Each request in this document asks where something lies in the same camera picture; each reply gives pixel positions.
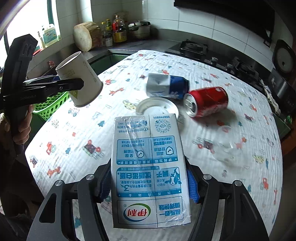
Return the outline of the left human hand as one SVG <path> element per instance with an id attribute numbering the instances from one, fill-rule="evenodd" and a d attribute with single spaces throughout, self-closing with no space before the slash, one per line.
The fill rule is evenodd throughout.
<path id="1" fill-rule="evenodd" d="M 28 113 L 25 119 L 18 126 L 18 133 L 10 137 L 18 145 L 24 144 L 29 139 L 33 110 L 34 105 L 32 104 L 28 107 Z M 10 127 L 10 123 L 4 116 L 4 113 L 1 113 L 1 145 L 8 144 L 10 139 Z"/>

